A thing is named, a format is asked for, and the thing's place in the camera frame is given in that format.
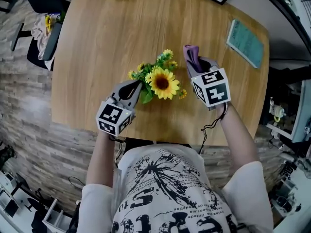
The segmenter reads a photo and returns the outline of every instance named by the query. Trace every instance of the teal book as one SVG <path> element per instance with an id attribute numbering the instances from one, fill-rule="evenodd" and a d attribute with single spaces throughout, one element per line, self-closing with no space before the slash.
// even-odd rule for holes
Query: teal book
<path id="1" fill-rule="evenodd" d="M 263 43 L 236 19 L 232 21 L 227 44 L 254 68 L 260 68 L 263 58 Z"/>

